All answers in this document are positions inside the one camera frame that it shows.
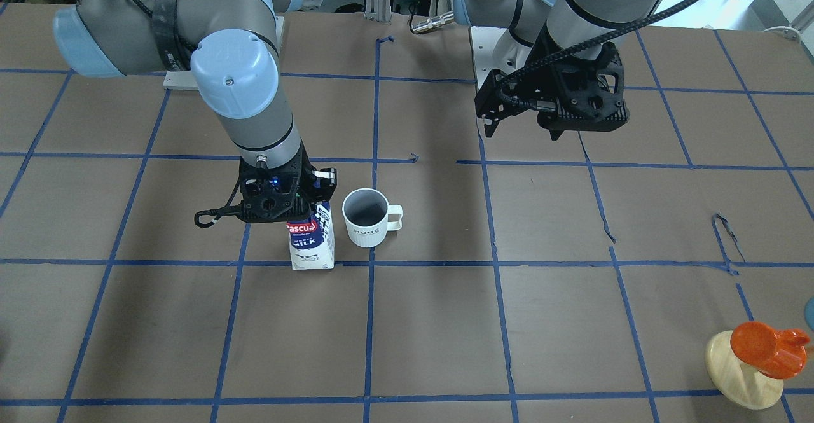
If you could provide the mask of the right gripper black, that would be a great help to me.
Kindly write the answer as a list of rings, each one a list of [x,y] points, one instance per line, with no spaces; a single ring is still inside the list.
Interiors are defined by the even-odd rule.
[[[338,173],[332,167],[317,170],[300,145],[293,159],[276,168],[241,160],[239,182],[241,220],[305,220],[331,200]]]

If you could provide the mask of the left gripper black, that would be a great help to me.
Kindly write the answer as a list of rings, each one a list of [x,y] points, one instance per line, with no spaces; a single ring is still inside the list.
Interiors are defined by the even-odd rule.
[[[611,131],[611,37],[602,34],[561,48],[543,29],[535,43],[506,29],[474,104],[486,138],[510,116],[537,113],[557,139],[567,131]]]

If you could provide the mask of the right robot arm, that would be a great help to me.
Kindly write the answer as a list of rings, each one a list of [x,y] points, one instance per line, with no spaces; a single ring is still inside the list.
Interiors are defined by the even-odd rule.
[[[331,199],[336,170],[309,162],[281,83],[273,0],[78,0],[58,10],[53,37],[85,77],[192,73],[241,158],[241,202],[198,211],[200,228],[301,221]]]

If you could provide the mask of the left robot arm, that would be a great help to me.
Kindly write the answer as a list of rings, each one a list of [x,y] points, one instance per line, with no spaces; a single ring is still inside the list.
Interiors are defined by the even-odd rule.
[[[456,23],[502,29],[474,107],[486,138],[506,118],[537,113],[552,140],[628,123],[618,46],[659,20],[662,0],[452,0]]]

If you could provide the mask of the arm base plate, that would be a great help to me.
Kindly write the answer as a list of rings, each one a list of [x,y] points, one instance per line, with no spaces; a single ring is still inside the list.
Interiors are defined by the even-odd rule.
[[[273,57],[280,64],[282,51],[282,38],[284,34],[285,18],[283,15],[276,15],[274,18],[274,35],[272,38],[264,38],[264,43],[270,47]],[[163,79],[163,87],[166,90],[191,90],[198,91],[198,85],[194,74],[191,71],[166,72]]]
[[[476,107],[480,107],[492,98],[491,92],[481,93],[489,73],[499,69],[503,74],[509,74],[524,67],[532,51],[532,44],[529,41],[518,41],[507,28],[471,27],[470,35],[478,87]],[[552,102],[555,95],[553,87],[547,84],[542,74],[542,71],[536,71],[509,83],[505,87],[505,93],[511,92],[524,101],[537,96]]]

